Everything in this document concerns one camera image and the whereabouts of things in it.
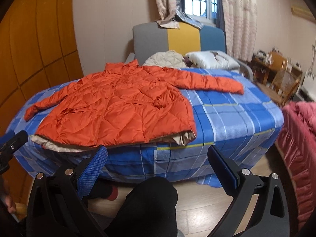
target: hand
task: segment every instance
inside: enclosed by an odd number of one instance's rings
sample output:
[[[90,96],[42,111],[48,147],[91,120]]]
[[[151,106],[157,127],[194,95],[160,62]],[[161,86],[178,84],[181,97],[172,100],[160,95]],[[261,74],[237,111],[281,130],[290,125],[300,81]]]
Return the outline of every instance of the hand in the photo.
[[[3,185],[4,185],[4,195],[5,195],[4,203],[7,206],[9,213],[11,213],[11,214],[15,213],[16,206],[15,206],[15,203],[10,195],[10,186],[9,186],[9,183],[7,182],[7,180],[4,180]]]

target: plaid bedding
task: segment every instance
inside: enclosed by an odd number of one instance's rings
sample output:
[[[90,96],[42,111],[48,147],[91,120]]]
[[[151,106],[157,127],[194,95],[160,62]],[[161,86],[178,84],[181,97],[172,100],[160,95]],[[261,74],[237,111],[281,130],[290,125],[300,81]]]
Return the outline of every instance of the plaid bedding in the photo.
[[[182,70],[234,78],[244,85],[245,94],[181,90],[192,104],[197,138],[185,147],[151,143],[108,149],[108,160],[101,177],[126,183],[140,183],[153,176],[162,176],[171,182],[195,178],[198,183],[220,187],[207,161],[210,145],[215,144],[224,156],[250,169],[274,143],[283,125],[282,112],[254,84],[225,70]],[[11,121],[7,131],[26,130],[28,134],[34,134],[53,108],[39,112],[29,122],[23,119],[26,109],[67,84],[34,95]],[[15,152],[15,157],[35,177],[39,172],[53,175],[62,163],[78,164],[90,154],[91,151],[72,154],[44,150],[29,140]]]

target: wooden wardrobe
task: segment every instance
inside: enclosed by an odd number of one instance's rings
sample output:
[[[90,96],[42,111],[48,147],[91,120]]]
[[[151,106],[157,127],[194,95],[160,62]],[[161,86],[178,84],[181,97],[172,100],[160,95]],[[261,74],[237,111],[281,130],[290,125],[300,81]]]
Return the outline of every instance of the wooden wardrobe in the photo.
[[[13,1],[0,22],[0,75],[0,135],[34,94],[83,77],[72,0]],[[4,178],[26,204],[32,178],[16,159]]]

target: gray yellow blue headboard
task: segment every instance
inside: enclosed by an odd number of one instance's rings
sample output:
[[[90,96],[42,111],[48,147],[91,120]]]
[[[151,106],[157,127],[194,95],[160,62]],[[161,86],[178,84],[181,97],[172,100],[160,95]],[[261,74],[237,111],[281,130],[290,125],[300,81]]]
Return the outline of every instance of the gray yellow blue headboard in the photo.
[[[133,27],[135,58],[142,65],[156,52],[175,50],[182,55],[192,51],[218,50],[226,52],[224,32],[204,26],[201,30],[180,22],[180,29],[166,29],[156,22]]]

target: quilted jacket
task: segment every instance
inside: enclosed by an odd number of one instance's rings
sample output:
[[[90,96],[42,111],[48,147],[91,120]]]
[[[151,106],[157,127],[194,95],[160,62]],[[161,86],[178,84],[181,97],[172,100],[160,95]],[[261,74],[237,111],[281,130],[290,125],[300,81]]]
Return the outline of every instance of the quilted jacket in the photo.
[[[107,63],[103,72],[72,82],[33,104],[24,119],[28,121],[40,110],[59,104],[36,134],[61,144],[148,143],[185,132],[195,138],[192,107],[177,88],[244,93],[242,84],[230,78],[140,67],[137,60],[126,65]]]
[[[173,50],[166,52],[157,52],[150,56],[143,66],[160,66],[169,68],[188,68],[182,54],[179,54]]]

